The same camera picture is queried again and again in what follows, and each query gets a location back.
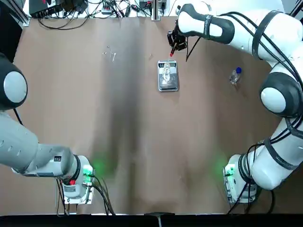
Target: small bottle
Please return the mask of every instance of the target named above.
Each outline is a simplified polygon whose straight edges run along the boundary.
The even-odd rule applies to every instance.
[[[163,79],[166,82],[170,81],[170,64],[168,62],[165,63],[163,67]]]
[[[241,72],[242,69],[241,67],[237,67],[234,71],[232,71],[231,76],[229,77],[229,81],[233,84],[233,85],[237,85],[237,83],[239,82],[240,78],[241,78]]]

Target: clear plastic container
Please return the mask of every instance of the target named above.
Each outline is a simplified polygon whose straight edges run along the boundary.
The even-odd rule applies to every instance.
[[[240,78],[241,78],[241,72],[242,69],[240,67],[237,67],[234,71],[232,71],[232,74],[229,76],[229,81],[231,84],[236,85]]]

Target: blue bottle cap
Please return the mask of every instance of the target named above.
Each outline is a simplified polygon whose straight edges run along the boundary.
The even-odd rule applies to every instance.
[[[241,72],[242,72],[241,67],[237,67],[237,69],[236,69],[236,73],[241,73]]]

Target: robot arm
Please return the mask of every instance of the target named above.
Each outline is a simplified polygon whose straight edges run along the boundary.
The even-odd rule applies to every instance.
[[[5,112],[27,97],[22,72],[0,54],[0,164],[23,176],[56,177],[63,182],[68,203],[86,203],[92,191],[93,168],[84,156],[67,147],[41,144],[30,130]]]
[[[203,3],[185,4],[180,10],[174,30],[168,33],[171,56],[176,50],[187,47],[186,37],[199,36],[231,45],[267,61],[272,67],[259,95],[269,111],[284,119],[272,137],[259,143],[261,146],[256,151],[233,155],[223,168],[225,190],[230,203],[253,201],[257,185],[266,190],[276,188],[303,161],[303,125],[300,120],[303,109],[302,86],[294,72],[287,69],[289,64],[283,65],[277,61],[280,59],[285,62],[285,58],[264,37],[270,37],[300,77],[303,75],[302,24],[286,14],[264,9],[246,12],[244,16],[258,27],[255,28],[237,13],[233,13],[233,16],[215,16],[211,15]]]

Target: power strip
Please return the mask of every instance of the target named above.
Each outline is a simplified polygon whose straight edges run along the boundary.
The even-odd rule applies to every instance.
[[[103,3],[103,6],[102,6],[102,9],[101,9],[101,13],[102,14],[107,14],[107,15],[110,15],[110,14],[113,14],[113,11],[112,11],[112,8],[110,7],[110,5],[108,3]]]

